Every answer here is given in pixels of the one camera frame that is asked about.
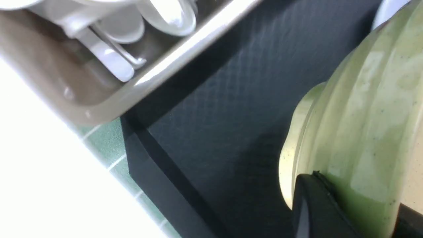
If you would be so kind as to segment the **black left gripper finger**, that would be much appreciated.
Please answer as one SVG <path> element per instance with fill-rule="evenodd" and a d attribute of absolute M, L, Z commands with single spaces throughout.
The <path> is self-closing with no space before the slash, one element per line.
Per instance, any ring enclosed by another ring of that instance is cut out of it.
<path fill-rule="evenodd" d="M 362 238 L 319 171 L 296 177 L 292 203 L 295 238 Z"/>

